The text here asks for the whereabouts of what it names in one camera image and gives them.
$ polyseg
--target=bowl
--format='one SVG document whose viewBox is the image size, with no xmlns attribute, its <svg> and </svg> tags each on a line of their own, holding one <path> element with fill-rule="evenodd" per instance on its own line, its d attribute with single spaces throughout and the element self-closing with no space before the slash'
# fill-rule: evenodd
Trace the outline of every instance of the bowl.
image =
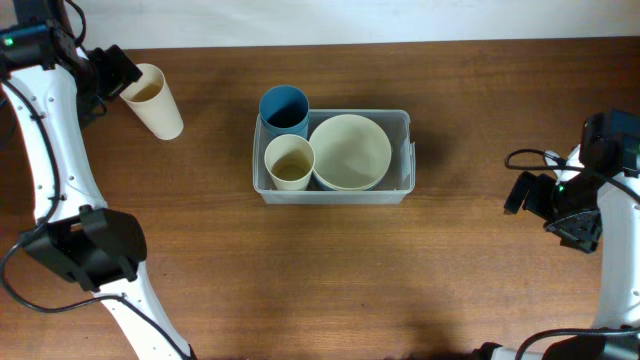
<svg viewBox="0 0 640 360">
<path fill-rule="evenodd" d="M 391 164 L 391 142 L 375 122 L 338 115 L 320 124 L 309 139 L 316 155 L 313 174 L 329 190 L 371 190 Z"/>
</svg>

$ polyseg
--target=white wall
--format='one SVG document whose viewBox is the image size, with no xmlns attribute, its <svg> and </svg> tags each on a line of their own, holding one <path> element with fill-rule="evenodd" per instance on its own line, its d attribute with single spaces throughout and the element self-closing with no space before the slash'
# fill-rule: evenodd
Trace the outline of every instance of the white wall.
<svg viewBox="0 0 640 360">
<path fill-rule="evenodd" d="M 640 35 L 640 0 L 76 1 L 89 48 Z"/>
</svg>

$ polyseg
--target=gray plastic bin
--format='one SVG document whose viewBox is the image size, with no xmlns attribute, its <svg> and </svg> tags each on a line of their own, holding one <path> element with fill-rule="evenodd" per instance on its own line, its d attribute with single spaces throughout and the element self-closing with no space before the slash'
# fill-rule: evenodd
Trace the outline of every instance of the gray plastic bin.
<svg viewBox="0 0 640 360">
<path fill-rule="evenodd" d="M 267 204 L 398 204 L 416 184 L 415 143 L 410 142 L 409 114 L 402 110 L 311 110 L 309 136 L 323 121 L 356 114 L 376 122 L 387 133 L 393 154 L 389 171 L 370 191 L 323 191 L 312 177 L 306 191 L 278 191 L 264 165 L 264 151 L 273 139 L 260 115 L 253 141 L 253 187 Z"/>
</svg>

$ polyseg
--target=brown wooden surface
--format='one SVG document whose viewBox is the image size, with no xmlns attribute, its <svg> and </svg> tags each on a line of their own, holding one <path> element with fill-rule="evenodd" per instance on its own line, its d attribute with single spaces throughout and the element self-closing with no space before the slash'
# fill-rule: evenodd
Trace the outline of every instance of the brown wooden surface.
<svg viewBox="0 0 640 360">
<path fill-rule="evenodd" d="M 164 70 L 185 131 L 157 140 L 117 101 L 84 131 L 87 152 L 110 207 L 142 224 L 155 290 L 201 359 L 399 358 L 591 324 L 600 252 L 559 247 L 530 213 L 502 215 L 518 176 L 503 159 L 567 154 L 587 116 L 640 113 L 639 38 L 128 53 Z M 415 191 L 398 206 L 266 206 L 252 188 L 253 132 L 261 95 L 283 83 L 313 108 L 406 110 Z M 33 223 L 19 133 L 0 174 L 4 252 Z M 41 304 L 87 296 L 24 254 L 9 277 Z M 4 292 L 0 348 L 5 359 L 135 356 L 102 306 L 42 315 Z"/>
</svg>

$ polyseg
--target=beige cup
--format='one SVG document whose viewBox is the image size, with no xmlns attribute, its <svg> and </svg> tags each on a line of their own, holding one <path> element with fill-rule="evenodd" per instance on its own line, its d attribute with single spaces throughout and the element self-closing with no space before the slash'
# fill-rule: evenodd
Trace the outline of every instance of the beige cup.
<svg viewBox="0 0 640 360">
<path fill-rule="evenodd" d="M 313 149 L 298 135 L 281 135 L 264 151 L 264 164 L 278 190 L 305 190 L 315 163 Z"/>
<path fill-rule="evenodd" d="M 159 139 L 178 137 L 184 123 L 162 70 L 151 64 L 138 64 L 138 69 L 142 77 L 129 85 L 120 97 Z"/>
</svg>

